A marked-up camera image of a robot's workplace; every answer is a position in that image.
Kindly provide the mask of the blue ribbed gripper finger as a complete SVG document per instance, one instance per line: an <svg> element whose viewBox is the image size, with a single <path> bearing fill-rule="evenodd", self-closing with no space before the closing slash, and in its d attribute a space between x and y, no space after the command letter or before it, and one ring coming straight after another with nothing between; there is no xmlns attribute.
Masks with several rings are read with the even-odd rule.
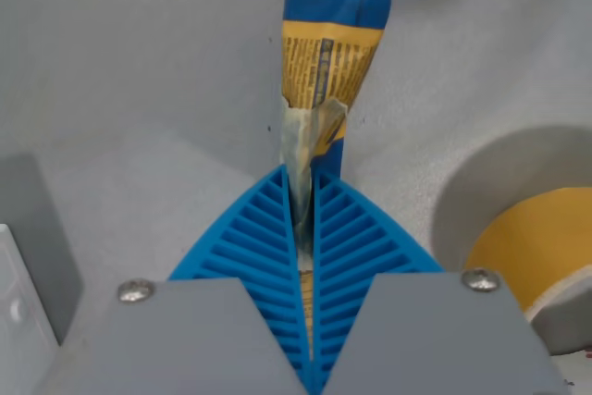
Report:
<svg viewBox="0 0 592 395"><path fill-rule="evenodd" d="M288 176L233 203L165 279L98 270L43 394L309 394Z"/></svg>
<svg viewBox="0 0 592 395"><path fill-rule="evenodd" d="M502 277L448 273L341 179L314 179L319 394L566 394Z"/></svg>

